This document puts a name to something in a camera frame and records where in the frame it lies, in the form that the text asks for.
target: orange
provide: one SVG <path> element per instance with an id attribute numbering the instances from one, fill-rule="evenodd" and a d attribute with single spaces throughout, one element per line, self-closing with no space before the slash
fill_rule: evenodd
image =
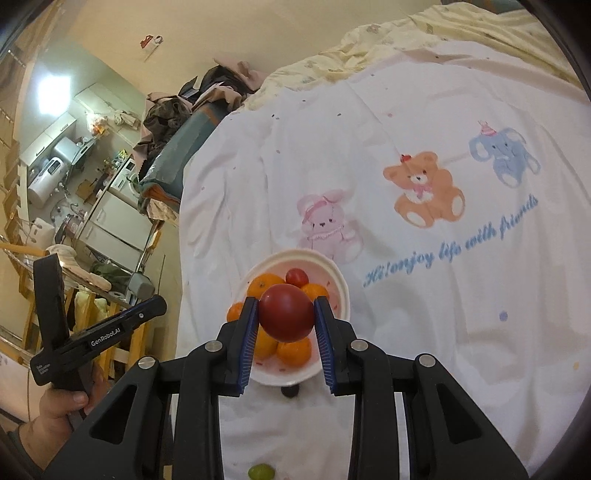
<path id="1" fill-rule="evenodd" d="M 258 360 L 266 360 L 277 350 L 277 340 L 270 336 L 262 327 L 259 325 L 259 331 L 256 336 L 255 343 L 255 355 L 254 357 Z"/>
<path id="2" fill-rule="evenodd" d="M 246 296 L 255 297 L 257 300 L 260 300 L 266 289 L 271 285 L 277 285 L 279 283 L 285 283 L 285 280 L 273 273 L 263 273 L 263 275 L 255 277 L 250 282 L 248 290 L 246 291 Z"/>
<path id="3" fill-rule="evenodd" d="M 312 343 L 308 337 L 292 343 L 280 343 L 277 357 L 290 367 L 302 367 L 312 356 Z"/>
<path id="4" fill-rule="evenodd" d="M 304 285 L 302 288 L 303 292 L 308 295 L 308 298 L 311 301 L 315 301 L 318 297 L 326 297 L 329 298 L 329 291 L 326 290 L 322 285 L 318 285 L 317 283 L 308 283 Z"/>
<path id="5" fill-rule="evenodd" d="M 240 318 L 240 314 L 242 313 L 242 307 L 244 306 L 244 302 L 239 301 L 230 307 L 228 313 L 226 314 L 226 321 L 233 322 L 234 320 L 238 320 Z"/>

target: bed sheet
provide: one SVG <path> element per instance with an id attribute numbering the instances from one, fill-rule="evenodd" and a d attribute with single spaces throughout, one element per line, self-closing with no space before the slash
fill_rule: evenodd
<path id="1" fill-rule="evenodd" d="M 361 25 L 340 44 L 270 74 L 243 108 L 256 110 L 282 88 L 309 90 L 346 79 L 399 51 L 441 41 L 475 41 L 520 58 L 582 88 L 568 60 L 544 26 L 526 10 L 497 15 L 464 2 L 434 5 L 407 18 Z"/>
<path id="2" fill-rule="evenodd" d="M 589 106 L 448 41 L 230 114 L 186 176 L 177 355 L 215 338 L 253 265 L 309 246 L 339 264 L 358 336 L 433 353 L 533 472 L 591 379 Z M 322 376 L 294 400 L 252 382 L 220 399 L 226 477 L 346 478 L 352 413 Z"/>

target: clothing pile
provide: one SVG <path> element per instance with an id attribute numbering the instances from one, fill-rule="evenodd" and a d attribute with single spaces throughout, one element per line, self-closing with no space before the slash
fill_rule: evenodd
<path id="1" fill-rule="evenodd" d="M 245 61 L 214 59 L 199 87 L 197 78 L 178 95 L 150 93 L 140 142 L 132 156 L 139 168 L 138 207 L 156 220 L 174 221 L 183 193 L 183 170 L 213 130 L 262 85 L 266 74 Z"/>

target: white bowl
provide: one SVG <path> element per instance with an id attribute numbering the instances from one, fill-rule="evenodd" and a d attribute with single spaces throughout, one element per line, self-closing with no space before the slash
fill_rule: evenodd
<path id="1" fill-rule="evenodd" d="M 329 292 L 330 306 L 333 314 L 340 320 L 350 321 L 349 288 L 336 264 L 309 249 L 285 250 L 271 255 L 253 267 L 238 286 L 234 301 L 244 301 L 248 284 L 263 273 L 274 273 L 282 278 L 291 268 L 304 270 L 310 283 L 326 287 Z M 312 343 L 312 356 L 302 367 L 288 367 L 275 355 L 267 360 L 252 361 L 251 379 L 272 387 L 288 387 L 308 380 L 322 371 L 322 362 L 318 352 L 318 341 L 314 329 L 308 335 Z"/>

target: plastic bag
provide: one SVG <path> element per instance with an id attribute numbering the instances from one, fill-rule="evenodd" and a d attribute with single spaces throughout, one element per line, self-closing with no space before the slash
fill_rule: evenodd
<path id="1" fill-rule="evenodd" d="M 96 113 L 86 115 L 86 126 L 93 137 L 103 134 L 107 128 L 107 121 L 106 115 L 97 115 Z"/>

